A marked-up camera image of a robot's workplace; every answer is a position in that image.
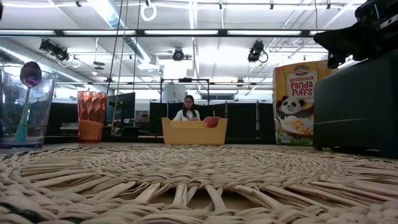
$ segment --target orange glass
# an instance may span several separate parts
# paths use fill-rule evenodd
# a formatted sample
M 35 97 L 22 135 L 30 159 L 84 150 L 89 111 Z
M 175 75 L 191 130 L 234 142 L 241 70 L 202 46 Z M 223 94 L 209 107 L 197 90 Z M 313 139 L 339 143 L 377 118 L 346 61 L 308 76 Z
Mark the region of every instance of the orange glass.
M 106 113 L 106 95 L 104 93 L 79 91 L 77 99 L 79 141 L 100 142 Z

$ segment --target woven rug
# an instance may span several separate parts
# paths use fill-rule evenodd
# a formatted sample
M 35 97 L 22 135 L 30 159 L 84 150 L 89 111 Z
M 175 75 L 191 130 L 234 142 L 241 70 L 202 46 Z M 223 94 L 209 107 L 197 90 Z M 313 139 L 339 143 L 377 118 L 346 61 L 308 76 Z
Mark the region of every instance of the woven rug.
M 382 159 L 132 145 L 2 155 L 0 173 L 0 223 L 398 223 L 398 162 Z

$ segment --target panda illustration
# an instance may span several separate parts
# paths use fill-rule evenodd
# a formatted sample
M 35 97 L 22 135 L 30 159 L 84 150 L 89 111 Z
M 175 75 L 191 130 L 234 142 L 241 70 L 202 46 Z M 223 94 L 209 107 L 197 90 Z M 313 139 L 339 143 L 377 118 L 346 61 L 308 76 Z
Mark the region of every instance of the panda illustration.
M 282 101 L 278 100 L 277 102 L 277 114 L 280 119 L 285 119 L 285 117 L 291 115 L 297 118 L 306 118 L 313 113 L 313 106 L 303 110 L 304 104 L 304 100 L 299 100 L 296 97 L 283 96 Z

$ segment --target panda puffs box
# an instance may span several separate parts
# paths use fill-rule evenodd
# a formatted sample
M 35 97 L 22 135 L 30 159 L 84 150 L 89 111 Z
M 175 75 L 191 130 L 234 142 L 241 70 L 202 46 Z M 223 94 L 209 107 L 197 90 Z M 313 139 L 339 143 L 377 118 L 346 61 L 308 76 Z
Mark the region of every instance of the panda puffs box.
M 277 144 L 312 145 L 315 83 L 331 75 L 327 61 L 274 69 L 274 120 Z

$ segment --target spoon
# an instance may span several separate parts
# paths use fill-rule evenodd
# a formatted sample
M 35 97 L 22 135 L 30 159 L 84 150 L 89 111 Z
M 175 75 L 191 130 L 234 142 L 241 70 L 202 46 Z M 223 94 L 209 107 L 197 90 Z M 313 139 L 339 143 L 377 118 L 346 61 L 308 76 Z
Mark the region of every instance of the spoon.
M 30 90 L 42 81 L 42 70 L 36 62 L 27 62 L 21 69 L 19 74 L 21 82 L 27 87 L 24 110 L 22 111 L 21 120 L 19 121 L 17 133 L 15 134 L 16 142 L 24 142 L 27 139 L 27 111 L 29 107 Z

